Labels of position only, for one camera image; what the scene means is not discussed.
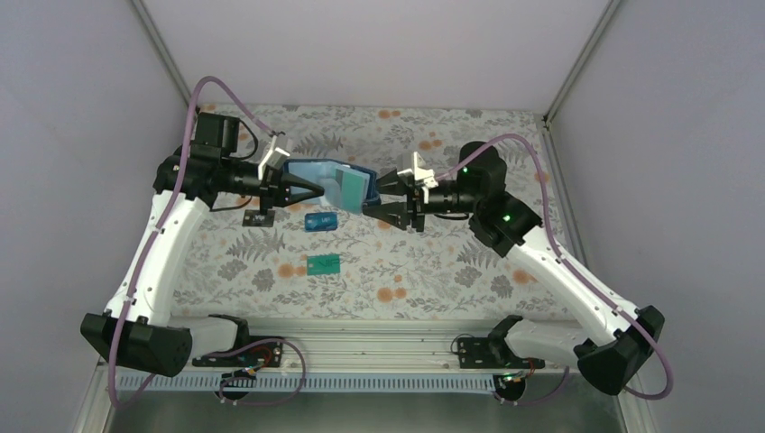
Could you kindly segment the blue card holder wallet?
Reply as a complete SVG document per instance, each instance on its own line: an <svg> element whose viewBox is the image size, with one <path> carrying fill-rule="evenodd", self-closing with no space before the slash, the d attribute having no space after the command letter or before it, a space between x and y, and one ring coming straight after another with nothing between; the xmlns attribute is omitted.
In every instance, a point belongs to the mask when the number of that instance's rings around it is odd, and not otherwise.
<svg viewBox="0 0 765 433"><path fill-rule="evenodd" d="M320 206L343 210L337 206L339 186L335 180L335 171L341 166L362 171L369 176L367 196L363 207L378 206L382 203L381 196L376 189L377 172L374 170L332 159L288 159L285 162L284 169L286 172L291 172L306 180L313 181L325 189L324 197L319 204Z"/></svg>

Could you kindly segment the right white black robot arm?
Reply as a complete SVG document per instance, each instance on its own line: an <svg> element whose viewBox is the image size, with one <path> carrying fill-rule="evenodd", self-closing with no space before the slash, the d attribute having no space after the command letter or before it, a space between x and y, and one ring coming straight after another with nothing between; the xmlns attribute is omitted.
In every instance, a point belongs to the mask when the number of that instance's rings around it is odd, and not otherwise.
<svg viewBox="0 0 765 433"><path fill-rule="evenodd" d="M422 231L426 216L464 214L475 239L522 266L575 318L572 326L542 324L519 315L500 321L482 338L461 338L465 369L505 369L550 361L573 367L598 391L616 395L657 354L665 323L599 281L556 240L547 212L536 212L505 186L507 165L495 141L470 142L450 172L437 175L421 156L402 157L377 180L392 203L366 205L367 217L401 230Z"/></svg>

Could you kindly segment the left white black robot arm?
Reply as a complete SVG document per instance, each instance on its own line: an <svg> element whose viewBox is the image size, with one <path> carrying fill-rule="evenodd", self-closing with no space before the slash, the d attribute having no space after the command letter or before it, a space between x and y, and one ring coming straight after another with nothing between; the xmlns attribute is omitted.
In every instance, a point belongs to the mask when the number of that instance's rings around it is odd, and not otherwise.
<svg viewBox="0 0 765 433"><path fill-rule="evenodd" d="M259 212L272 215L323 196L323 187L288 173L284 135L272 136L258 163L234 157L240 121L201 113L192 118L194 136L158 167L147 227L123 282L103 312L88 313L81 335L116 366L173 377L187 362L216 353L238 365L251 353L245 320L216 314L200 320L171 320L172 294L190 244L221 193L258 197Z"/></svg>

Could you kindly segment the green credit card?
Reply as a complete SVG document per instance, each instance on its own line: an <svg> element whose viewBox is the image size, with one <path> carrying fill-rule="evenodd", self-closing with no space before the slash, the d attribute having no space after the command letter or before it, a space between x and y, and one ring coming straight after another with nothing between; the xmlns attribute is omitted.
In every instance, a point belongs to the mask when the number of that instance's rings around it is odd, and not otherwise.
<svg viewBox="0 0 765 433"><path fill-rule="evenodd" d="M335 171L339 186L337 206L344 211L359 214L367 196L369 176L359 170L341 166Z"/></svg>

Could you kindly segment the black credit card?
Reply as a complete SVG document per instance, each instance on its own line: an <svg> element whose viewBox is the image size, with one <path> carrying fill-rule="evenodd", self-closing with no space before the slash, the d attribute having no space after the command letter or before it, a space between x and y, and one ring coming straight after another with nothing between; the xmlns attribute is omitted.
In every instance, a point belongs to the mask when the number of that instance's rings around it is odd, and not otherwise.
<svg viewBox="0 0 765 433"><path fill-rule="evenodd" d="M245 227L273 227L275 221L275 211L269 209L266 211L248 209L244 212L242 226Z"/></svg>

